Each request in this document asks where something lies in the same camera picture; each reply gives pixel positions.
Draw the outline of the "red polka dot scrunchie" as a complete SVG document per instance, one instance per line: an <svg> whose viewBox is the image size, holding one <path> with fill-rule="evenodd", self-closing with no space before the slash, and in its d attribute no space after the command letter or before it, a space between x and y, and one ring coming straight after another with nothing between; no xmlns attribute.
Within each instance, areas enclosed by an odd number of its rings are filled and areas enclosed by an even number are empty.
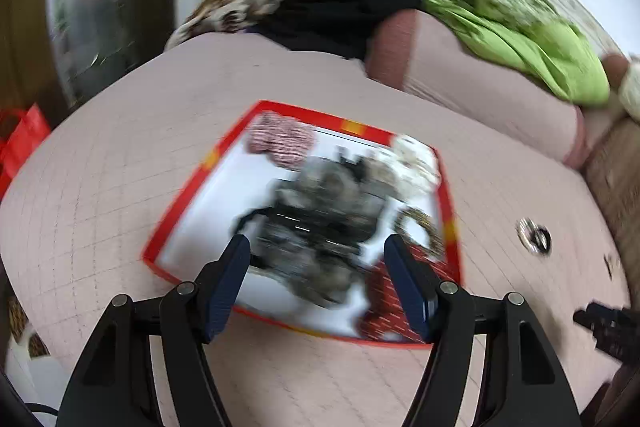
<svg viewBox="0 0 640 427"><path fill-rule="evenodd" d="M436 287L446 281L461 281L457 249L432 260L424 249L390 236L368 276L370 308L359 322L360 334L375 343L431 343L439 326Z"/></svg>

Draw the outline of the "white black-dotted scrunchie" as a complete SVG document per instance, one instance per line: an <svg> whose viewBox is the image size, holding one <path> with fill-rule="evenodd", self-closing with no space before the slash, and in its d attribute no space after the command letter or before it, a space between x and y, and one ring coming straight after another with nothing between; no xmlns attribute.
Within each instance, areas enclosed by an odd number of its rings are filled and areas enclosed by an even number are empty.
<svg viewBox="0 0 640 427"><path fill-rule="evenodd" d="M396 158L392 170L401 200L437 191L442 178L438 159L431 147L409 135L398 134L390 142L390 150Z"/></svg>

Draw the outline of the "black sheer organza scrunchie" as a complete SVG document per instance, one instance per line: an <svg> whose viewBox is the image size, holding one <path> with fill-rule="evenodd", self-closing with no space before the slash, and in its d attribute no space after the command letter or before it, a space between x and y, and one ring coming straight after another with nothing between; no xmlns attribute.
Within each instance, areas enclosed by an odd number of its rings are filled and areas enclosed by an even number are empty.
<svg viewBox="0 0 640 427"><path fill-rule="evenodd" d="M309 157L293 179L276 183L271 205L245 213L232 230L259 219L250 265L328 309L344 305L371 271L363 244L395 195L392 184L375 178L370 157L346 153L339 146L331 158Z"/></svg>

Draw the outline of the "red white plaid scrunchie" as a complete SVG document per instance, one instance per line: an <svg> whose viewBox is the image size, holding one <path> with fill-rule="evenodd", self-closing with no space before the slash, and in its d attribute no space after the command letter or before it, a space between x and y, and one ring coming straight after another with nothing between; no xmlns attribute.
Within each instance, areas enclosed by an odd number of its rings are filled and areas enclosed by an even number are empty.
<svg viewBox="0 0 640 427"><path fill-rule="evenodd" d="M305 164L316 143L309 124L274 112L260 113L250 124L247 150L265 154L280 168L297 171Z"/></svg>

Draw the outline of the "black hair clip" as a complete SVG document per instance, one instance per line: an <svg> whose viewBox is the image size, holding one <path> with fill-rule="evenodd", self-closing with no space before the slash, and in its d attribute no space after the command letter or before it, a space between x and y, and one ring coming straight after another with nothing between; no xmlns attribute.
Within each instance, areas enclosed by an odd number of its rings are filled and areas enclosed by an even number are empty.
<svg viewBox="0 0 640 427"><path fill-rule="evenodd" d="M609 256L609 255L603 256L603 261L605 263L606 271L608 271L608 278L610 280L613 280L614 268L613 268L613 263L612 263L611 256Z"/></svg>

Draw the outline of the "striped beige brown cushion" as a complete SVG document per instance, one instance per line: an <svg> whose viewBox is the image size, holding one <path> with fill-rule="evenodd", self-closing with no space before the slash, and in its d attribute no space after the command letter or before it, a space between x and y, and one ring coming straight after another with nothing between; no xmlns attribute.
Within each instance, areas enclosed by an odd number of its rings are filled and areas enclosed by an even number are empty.
<svg viewBox="0 0 640 427"><path fill-rule="evenodd" d="M584 177L608 225L639 309L639 124L624 118L594 148Z"/></svg>

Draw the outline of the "white crumpled cloth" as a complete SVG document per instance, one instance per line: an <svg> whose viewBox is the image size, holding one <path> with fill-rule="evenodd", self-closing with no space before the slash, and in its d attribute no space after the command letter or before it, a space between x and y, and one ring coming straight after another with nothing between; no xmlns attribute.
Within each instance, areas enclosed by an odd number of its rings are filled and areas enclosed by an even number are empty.
<svg viewBox="0 0 640 427"><path fill-rule="evenodd" d="M626 72L620 80L617 96L625 112L634 121L640 122L640 61L638 56L631 57Z"/></svg>

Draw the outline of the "red plastic bag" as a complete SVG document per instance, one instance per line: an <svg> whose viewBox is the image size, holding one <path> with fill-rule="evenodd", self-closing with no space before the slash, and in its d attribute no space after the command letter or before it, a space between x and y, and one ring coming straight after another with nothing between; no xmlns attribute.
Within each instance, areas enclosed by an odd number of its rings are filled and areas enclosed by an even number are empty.
<svg viewBox="0 0 640 427"><path fill-rule="evenodd" d="M39 106L29 109L7 108L1 111L1 124L15 122L9 134L1 135L0 195L4 196L25 161L51 133Z"/></svg>

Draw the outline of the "red cardboard box tray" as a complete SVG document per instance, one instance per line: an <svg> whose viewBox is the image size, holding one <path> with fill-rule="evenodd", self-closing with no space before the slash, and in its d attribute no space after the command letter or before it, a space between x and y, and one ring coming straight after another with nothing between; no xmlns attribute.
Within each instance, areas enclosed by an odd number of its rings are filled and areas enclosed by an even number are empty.
<svg viewBox="0 0 640 427"><path fill-rule="evenodd" d="M189 182L167 208L142 254L144 263L171 284L193 280L207 262L217 259L236 221L255 208L270 205L270 192L292 172L247 150L248 129L262 113L293 117L314 127L312 153L330 157L343 147L349 157L388 147L392 132L305 107L262 100L255 103L218 141ZM268 324L320 338L351 343L369 340L358 332L368 306L367 291L356 284L346 303L326 309L297 297L282 282L253 268L246 274L236 311Z"/></svg>

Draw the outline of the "green crumpled cloth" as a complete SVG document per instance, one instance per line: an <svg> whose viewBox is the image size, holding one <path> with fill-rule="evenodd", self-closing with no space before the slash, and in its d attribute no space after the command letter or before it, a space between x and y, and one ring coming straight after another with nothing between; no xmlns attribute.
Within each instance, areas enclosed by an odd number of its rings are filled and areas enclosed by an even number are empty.
<svg viewBox="0 0 640 427"><path fill-rule="evenodd" d="M587 37L549 0L424 0L477 57L532 77L562 101L600 106L610 84Z"/></svg>

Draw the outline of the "pink bolster pillow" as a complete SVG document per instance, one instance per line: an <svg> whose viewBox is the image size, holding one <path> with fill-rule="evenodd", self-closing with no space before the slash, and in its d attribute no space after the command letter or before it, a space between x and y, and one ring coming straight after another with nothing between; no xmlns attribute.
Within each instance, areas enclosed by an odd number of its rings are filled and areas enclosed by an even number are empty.
<svg viewBox="0 0 640 427"><path fill-rule="evenodd" d="M436 17L403 10L369 42L364 68L388 87L413 94L510 136L578 170L587 156L584 116L514 69L476 57Z"/></svg>

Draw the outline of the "black cloth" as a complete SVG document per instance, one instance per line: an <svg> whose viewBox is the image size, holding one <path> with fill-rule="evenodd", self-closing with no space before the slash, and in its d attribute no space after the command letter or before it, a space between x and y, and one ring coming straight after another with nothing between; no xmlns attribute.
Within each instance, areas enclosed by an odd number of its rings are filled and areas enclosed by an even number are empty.
<svg viewBox="0 0 640 427"><path fill-rule="evenodd" d="M292 51L366 58L376 28L403 10L420 9L423 0L281 0L251 32Z"/></svg>

